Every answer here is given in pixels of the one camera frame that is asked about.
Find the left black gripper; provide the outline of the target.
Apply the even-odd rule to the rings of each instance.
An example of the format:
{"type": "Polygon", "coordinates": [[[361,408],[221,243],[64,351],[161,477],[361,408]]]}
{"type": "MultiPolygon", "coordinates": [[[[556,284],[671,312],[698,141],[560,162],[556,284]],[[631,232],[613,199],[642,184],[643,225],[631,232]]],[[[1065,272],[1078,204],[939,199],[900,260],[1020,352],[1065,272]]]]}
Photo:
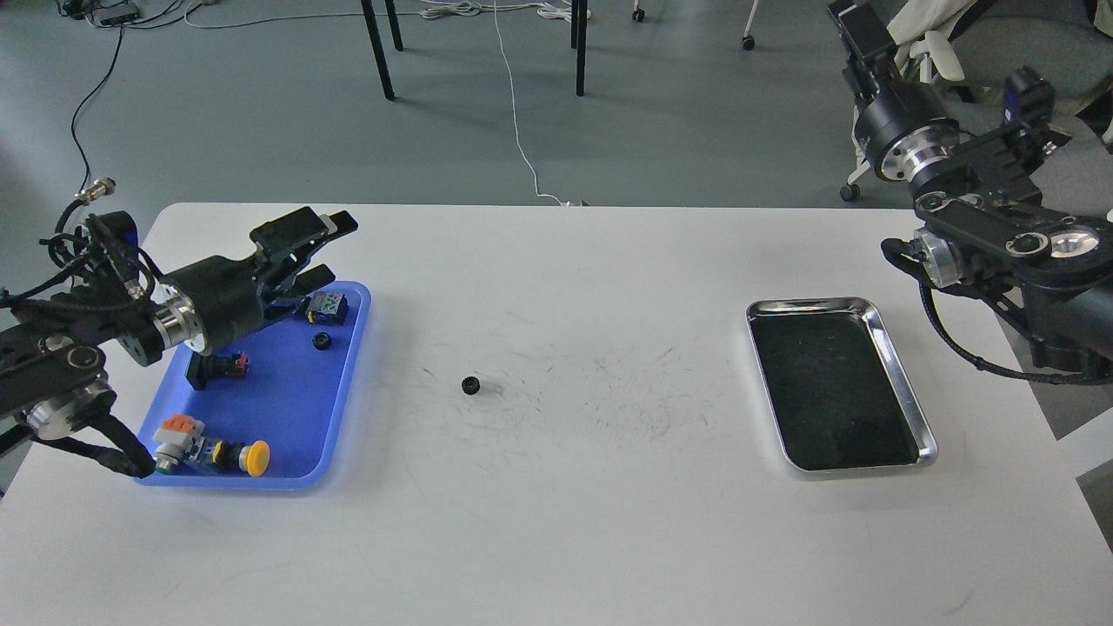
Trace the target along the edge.
{"type": "Polygon", "coordinates": [[[303,206],[250,231],[254,260],[210,256],[174,270],[159,280],[156,301],[183,321],[183,343],[211,356],[239,338],[270,326],[337,278],[329,266],[321,264],[262,283],[256,276],[259,267],[302,270],[325,244],[355,229],[357,221],[348,211],[319,215],[303,206]]]}

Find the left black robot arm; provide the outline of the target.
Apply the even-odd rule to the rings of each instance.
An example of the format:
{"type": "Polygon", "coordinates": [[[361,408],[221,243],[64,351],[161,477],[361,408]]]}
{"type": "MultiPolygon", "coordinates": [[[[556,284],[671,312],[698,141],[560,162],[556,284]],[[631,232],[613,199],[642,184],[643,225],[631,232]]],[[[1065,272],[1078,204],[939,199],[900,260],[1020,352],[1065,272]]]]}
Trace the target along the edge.
{"type": "Polygon", "coordinates": [[[357,229],[347,211],[290,211],[252,229],[254,253],[220,255],[162,272],[137,243],[126,211],[76,211],[114,193],[110,178],[79,190],[59,217],[45,250],[57,267],[36,288],[4,290],[3,309],[17,324],[3,332],[3,452],[33,441],[95,460],[132,478],[180,463],[170,446],[151,453],[112,415],[101,345],[115,340],[132,360],[151,365],[184,344],[205,359],[240,338],[293,316],[311,292],[333,282],[329,267],[311,267],[325,244],[357,229]]]}

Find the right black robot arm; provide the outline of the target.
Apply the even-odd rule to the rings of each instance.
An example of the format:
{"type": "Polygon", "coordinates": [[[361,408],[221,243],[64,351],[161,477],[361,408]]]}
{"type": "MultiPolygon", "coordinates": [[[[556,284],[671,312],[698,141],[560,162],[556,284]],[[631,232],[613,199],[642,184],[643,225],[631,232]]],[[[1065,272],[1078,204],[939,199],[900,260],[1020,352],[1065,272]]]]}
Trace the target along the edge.
{"type": "Polygon", "coordinates": [[[883,256],[918,282],[930,326],[963,360],[999,376],[1052,385],[1110,383],[1110,222],[1046,209],[1032,175],[1068,136],[1052,127],[1055,91],[1038,72],[1007,76],[1003,120],[962,139],[928,84],[903,79],[897,45],[866,3],[828,12],[847,53],[851,136],[883,180],[906,183],[923,221],[883,256]],[[963,349],[943,327],[934,293],[989,305],[1030,345],[1035,373],[963,349]]]}

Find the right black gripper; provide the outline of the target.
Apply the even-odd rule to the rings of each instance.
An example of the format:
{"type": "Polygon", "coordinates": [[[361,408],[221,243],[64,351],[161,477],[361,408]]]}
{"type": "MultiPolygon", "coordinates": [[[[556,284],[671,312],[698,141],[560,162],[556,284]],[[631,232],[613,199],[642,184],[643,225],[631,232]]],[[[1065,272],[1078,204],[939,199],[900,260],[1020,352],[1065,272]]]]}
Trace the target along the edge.
{"type": "Polygon", "coordinates": [[[903,84],[897,46],[870,4],[835,1],[827,11],[846,52],[846,80],[855,96],[851,135],[876,176],[909,182],[930,163],[951,157],[958,123],[928,84],[903,84]]]}

